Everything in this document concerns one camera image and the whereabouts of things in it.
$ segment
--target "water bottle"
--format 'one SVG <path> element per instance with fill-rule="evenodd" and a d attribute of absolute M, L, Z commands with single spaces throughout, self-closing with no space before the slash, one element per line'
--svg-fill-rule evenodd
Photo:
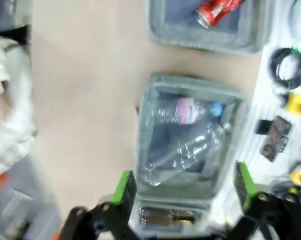
<path fill-rule="evenodd" d="M 199 124 L 166 154 L 162 150 L 153 153 L 151 158 L 156 160 L 145 165 L 143 179 L 151 186 L 158 186 L 206 159 L 213 159 L 221 149 L 224 135 L 224 130 L 214 121 Z"/>
<path fill-rule="evenodd" d="M 219 102 L 207 102 L 190 97 L 159 100 L 156 111 L 152 112 L 155 123 L 193 124 L 206 116 L 219 117 L 223 105 Z"/>

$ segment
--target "white corrugated surface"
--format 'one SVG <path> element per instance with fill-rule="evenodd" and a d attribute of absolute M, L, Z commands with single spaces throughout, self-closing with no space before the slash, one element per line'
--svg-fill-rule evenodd
<path fill-rule="evenodd" d="M 235 161 L 245 162 L 256 183 L 270 183 L 285 176 L 294 161 L 301 160 L 301 118 L 284 111 L 281 102 L 274 94 L 274 84 L 269 74 L 269 59 L 272 53 L 283 47 L 291 47 L 288 29 L 288 13 L 292 0 L 278 0 L 277 20 L 275 21 L 271 42 L 264 48 L 256 88 L 251 103 L 250 113 L 241 137 L 241 145 L 234 156 Z M 301 95 L 301 87 L 294 91 Z M 276 115 L 292 123 L 289 140 L 283 153 L 274 162 L 269 162 L 260 154 L 265 136 L 256 135 L 255 128 L 259 119 L 272 120 Z M 225 185 L 216 198 L 212 208 L 212 218 L 217 221 L 234 223 L 241 214 L 240 206 L 233 186 L 233 171 L 226 178 Z"/>

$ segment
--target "small gray container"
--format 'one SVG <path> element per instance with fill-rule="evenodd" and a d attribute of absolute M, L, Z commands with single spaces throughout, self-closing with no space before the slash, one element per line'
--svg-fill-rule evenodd
<path fill-rule="evenodd" d="M 189 96 L 206 101 L 218 101 L 226 106 L 234 103 L 235 107 L 230 117 L 232 130 L 226 135 L 219 156 L 218 167 L 211 180 L 200 180 L 201 173 L 199 172 L 183 172 L 158 186 L 151 186 L 143 181 L 143 170 L 148 161 L 154 130 L 154 119 L 150 116 L 150 112 L 152 108 L 156 107 L 160 93 Z M 229 169 L 233 169 L 232 158 L 247 114 L 247 99 L 238 90 L 195 77 L 153 74 L 144 90 L 139 110 L 135 168 L 137 198 L 151 202 L 185 203 L 193 206 L 205 205 L 205 209 L 207 209 L 207 204 L 210 204 L 221 189 L 224 176 Z"/>
<path fill-rule="evenodd" d="M 148 0 L 146 17 L 151 37 L 164 44 L 243 55 L 259 52 L 268 42 L 274 1 L 246 0 L 211 29 L 202 27 L 192 16 L 201 3 Z"/>

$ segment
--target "green object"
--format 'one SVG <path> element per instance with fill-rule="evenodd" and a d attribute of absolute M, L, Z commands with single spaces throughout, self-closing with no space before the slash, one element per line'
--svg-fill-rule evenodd
<path fill-rule="evenodd" d="M 234 185 L 241 209 L 245 213 L 251 207 L 252 198 L 258 194 L 259 190 L 246 164 L 243 162 L 237 162 L 236 164 Z"/>
<path fill-rule="evenodd" d="M 114 205 L 120 205 L 123 200 L 124 192 L 128 183 L 128 180 L 130 179 L 131 171 L 127 170 L 124 171 L 120 177 L 119 183 L 116 187 L 116 190 L 114 192 L 114 195 L 110 202 Z"/>

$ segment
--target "clear plastic bottle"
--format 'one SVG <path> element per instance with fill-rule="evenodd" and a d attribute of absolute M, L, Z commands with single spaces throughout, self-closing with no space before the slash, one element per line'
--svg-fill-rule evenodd
<path fill-rule="evenodd" d="M 190 97 L 159 100 L 156 111 L 152 112 L 155 123 L 193 124 L 208 115 L 219 117 L 223 105 L 219 102 L 207 102 Z"/>
<path fill-rule="evenodd" d="M 151 158 L 157 160 L 146 164 L 143 179 L 151 186 L 158 186 L 199 162 L 215 160 L 214 156 L 221 149 L 225 132 L 216 122 L 205 123 L 199 124 L 187 137 L 171 146 L 166 154 L 163 151 L 153 153 Z M 163 171 L 163 166 L 171 170 Z"/>

